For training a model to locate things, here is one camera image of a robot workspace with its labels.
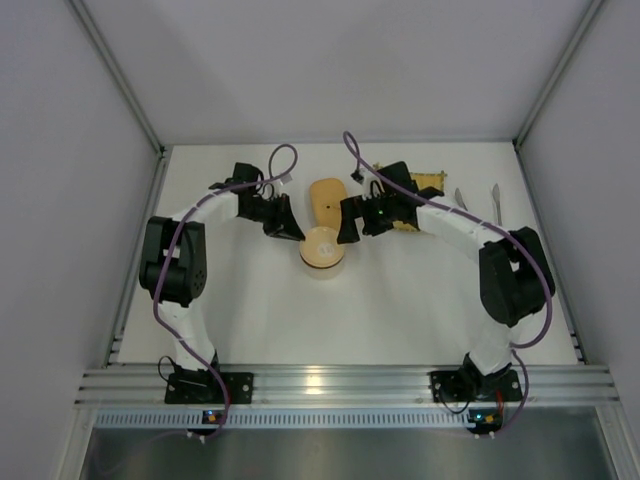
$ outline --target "white table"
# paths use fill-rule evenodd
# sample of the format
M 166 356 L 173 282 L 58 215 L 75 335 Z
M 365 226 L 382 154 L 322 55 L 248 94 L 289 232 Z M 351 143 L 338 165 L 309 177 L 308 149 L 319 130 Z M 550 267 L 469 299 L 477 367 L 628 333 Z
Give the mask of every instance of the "white table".
M 285 186 L 303 231 L 313 226 L 308 188 L 340 178 L 349 194 L 355 161 L 342 144 L 298 145 L 300 160 Z M 273 145 L 175 147 L 158 215 L 195 202 L 229 177 L 235 162 L 266 172 Z M 446 193 L 459 187 L 470 211 L 493 220 L 490 190 L 500 185 L 504 226 L 538 229 L 513 147 L 509 143 L 364 144 L 371 163 L 405 160 L 411 171 L 447 173 Z M 284 151 L 275 171 L 286 168 Z M 332 280 L 309 277 L 298 244 L 262 234 L 244 219 L 207 230 L 208 281 L 203 300 L 207 329 L 223 363 L 459 364 L 478 333 L 483 307 L 478 270 L 442 240 L 423 233 L 389 232 L 349 245 L 345 268 Z M 574 364 L 558 296 L 548 335 L 522 352 L 529 364 Z M 521 341 L 539 331 L 544 311 L 521 321 Z M 155 363 L 174 356 L 168 333 L 153 320 L 149 293 L 137 286 L 119 361 Z

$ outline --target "white wall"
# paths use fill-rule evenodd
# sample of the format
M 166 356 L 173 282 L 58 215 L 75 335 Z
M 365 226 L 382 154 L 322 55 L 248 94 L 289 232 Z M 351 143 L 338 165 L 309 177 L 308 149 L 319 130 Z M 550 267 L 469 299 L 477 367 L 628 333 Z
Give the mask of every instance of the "white wall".
M 62 1 L 0 15 L 0 478 L 45 479 L 155 159 Z
M 640 438 L 640 2 L 609 2 L 525 143 L 551 248 L 593 362 Z
M 510 140 L 588 0 L 88 0 L 168 144 Z

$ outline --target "wooden lid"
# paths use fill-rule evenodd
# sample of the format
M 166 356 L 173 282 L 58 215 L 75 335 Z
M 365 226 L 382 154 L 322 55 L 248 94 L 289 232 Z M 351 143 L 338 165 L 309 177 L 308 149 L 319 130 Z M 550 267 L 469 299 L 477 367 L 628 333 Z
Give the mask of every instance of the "wooden lid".
M 302 260 L 313 268 L 330 268 L 344 257 L 344 246 L 338 245 L 338 232 L 329 227 L 314 227 L 300 242 Z

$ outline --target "robotic arm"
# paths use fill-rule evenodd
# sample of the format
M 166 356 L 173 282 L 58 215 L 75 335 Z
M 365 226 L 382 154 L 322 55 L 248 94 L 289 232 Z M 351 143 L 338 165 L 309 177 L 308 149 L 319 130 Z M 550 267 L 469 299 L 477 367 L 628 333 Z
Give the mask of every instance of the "robotic arm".
M 262 178 L 262 172 L 249 164 L 236 163 L 233 176 L 224 183 L 210 187 L 217 190 L 230 185 L 254 183 Z M 235 188 L 221 193 L 204 203 L 189 219 L 170 260 L 169 269 L 160 292 L 159 311 L 162 318 L 180 335 L 194 352 L 210 361 L 217 370 L 218 357 L 205 328 L 201 308 L 202 294 L 207 281 L 207 257 L 205 225 L 217 227 L 227 220 L 241 217 L 263 224 L 266 235 L 289 240 L 304 240 L 293 213 L 289 197 L 280 194 L 273 186 L 269 199 L 263 198 L 255 186 Z M 162 266 L 168 254 L 169 244 L 178 224 L 190 208 L 172 217 L 152 217 L 145 231 L 140 261 L 139 281 L 155 295 Z M 203 365 L 189 354 L 178 339 L 174 339 L 176 359 L 174 373 L 169 377 L 166 403 L 208 403 L 215 396 L 217 385 Z
M 378 173 L 421 198 L 440 197 L 438 204 L 456 208 L 433 187 L 418 191 L 404 162 L 384 167 Z M 487 228 L 488 222 L 479 225 L 446 208 L 423 205 L 393 189 L 384 190 L 374 176 L 365 178 L 356 171 L 352 177 L 363 184 L 364 194 L 341 202 L 338 243 L 360 240 L 355 225 L 358 217 L 364 220 L 362 233 L 371 236 L 391 230 L 393 222 L 399 220 L 441 237 L 479 267 L 485 312 L 475 320 L 483 323 L 481 334 L 457 371 L 431 374 L 436 401 L 495 401 L 496 391 L 508 392 L 505 401 L 522 399 L 520 389 L 512 387 L 519 382 L 517 373 L 511 370 L 511 329 L 545 304 L 543 287 L 531 264 L 511 242 Z M 553 295 L 555 284 L 536 232 L 524 227 L 509 233 L 538 264 Z

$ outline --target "metal utensil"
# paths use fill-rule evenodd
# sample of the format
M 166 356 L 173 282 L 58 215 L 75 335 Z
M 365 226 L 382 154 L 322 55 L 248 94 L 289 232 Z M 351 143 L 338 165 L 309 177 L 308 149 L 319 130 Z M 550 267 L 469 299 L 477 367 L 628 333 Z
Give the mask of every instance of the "metal utensil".
M 464 199 L 462 198 L 462 192 L 460 191 L 459 188 L 456 188 L 456 191 L 453 194 L 453 196 L 456 199 L 456 203 L 460 208 L 463 208 L 466 211 L 469 211 L 469 209 L 467 208 L 467 205 L 464 203 Z
M 496 183 L 491 189 L 491 198 L 493 198 L 493 206 L 495 207 L 496 225 L 502 226 L 502 209 L 500 208 L 500 187 Z

